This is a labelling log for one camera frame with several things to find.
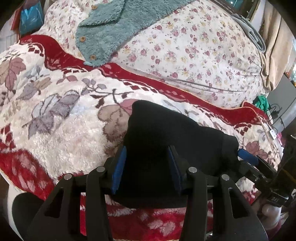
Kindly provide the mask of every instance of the black bracket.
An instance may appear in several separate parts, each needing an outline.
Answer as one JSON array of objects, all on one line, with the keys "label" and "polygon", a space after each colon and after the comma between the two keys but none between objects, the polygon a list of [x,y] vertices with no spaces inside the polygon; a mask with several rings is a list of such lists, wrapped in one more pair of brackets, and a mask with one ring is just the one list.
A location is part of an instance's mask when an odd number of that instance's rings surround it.
[{"label": "black bracket", "polygon": [[[25,241],[112,241],[105,194],[116,195],[125,159],[126,148],[121,146],[114,158],[88,175],[63,176],[34,217]],[[209,240],[268,240],[256,214],[227,174],[203,174],[179,157],[174,146],[168,147],[168,161],[176,192],[188,196],[180,241],[205,240],[210,199],[214,226]],[[86,237],[80,234],[81,192],[86,192]]]}]

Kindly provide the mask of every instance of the teal fleece cloth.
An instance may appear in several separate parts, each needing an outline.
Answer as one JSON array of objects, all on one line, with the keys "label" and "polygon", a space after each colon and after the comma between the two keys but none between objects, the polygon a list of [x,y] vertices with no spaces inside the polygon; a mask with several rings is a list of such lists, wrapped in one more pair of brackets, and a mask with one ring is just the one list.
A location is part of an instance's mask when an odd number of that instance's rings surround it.
[{"label": "teal fleece cloth", "polygon": [[76,32],[76,46],[86,65],[101,66],[120,45],[140,30],[194,0],[113,0],[98,4]]}]

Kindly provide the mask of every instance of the red and white blanket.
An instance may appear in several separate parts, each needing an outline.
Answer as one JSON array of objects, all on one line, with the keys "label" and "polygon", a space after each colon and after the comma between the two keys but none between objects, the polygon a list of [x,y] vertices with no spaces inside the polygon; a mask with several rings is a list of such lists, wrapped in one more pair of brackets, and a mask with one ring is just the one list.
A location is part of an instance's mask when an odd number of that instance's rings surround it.
[{"label": "red and white blanket", "polygon": [[[42,199],[65,173],[87,174],[116,152],[138,99],[234,135],[241,148],[275,167],[280,162],[267,117],[253,105],[222,109],[114,63],[85,66],[48,36],[28,36],[0,54],[0,94],[1,173],[11,185]],[[237,185],[252,202],[253,183],[242,179]],[[115,239],[165,241],[180,236],[186,208],[129,209],[108,196],[106,201]],[[211,202],[208,206],[210,228]],[[81,232],[86,234],[84,196]]]}]

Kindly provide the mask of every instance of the black cloth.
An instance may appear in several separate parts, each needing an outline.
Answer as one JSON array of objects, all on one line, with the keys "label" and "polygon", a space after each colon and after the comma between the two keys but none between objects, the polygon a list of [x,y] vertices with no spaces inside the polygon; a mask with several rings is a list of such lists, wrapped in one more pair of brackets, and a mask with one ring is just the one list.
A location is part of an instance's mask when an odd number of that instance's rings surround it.
[{"label": "black cloth", "polygon": [[15,226],[24,239],[33,218],[43,204],[43,200],[32,193],[21,193],[12,203],[12,217]]},{"label": "black cloth", "polygon": [[112,198],[128,207],[186,206],[186,198],[177,196],[174,190],[166,159],[169,145],[207,175],[217,176],[238,164],[238,141],[234,136],[199,126],[179,112],[143,100],[132,106],[124,145],[127,159],[119,189]]}]

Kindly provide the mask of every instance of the blue plastic bag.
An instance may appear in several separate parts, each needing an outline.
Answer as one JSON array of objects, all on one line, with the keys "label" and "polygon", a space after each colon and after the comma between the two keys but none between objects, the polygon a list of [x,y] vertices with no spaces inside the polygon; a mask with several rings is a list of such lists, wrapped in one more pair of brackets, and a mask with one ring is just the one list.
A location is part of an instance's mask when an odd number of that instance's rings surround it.
[{"label": "blue plastic bag", "polygon": [[20,35],[39,29],[44,24],[40,1],[29,9],[23,9],[20,16]]}]

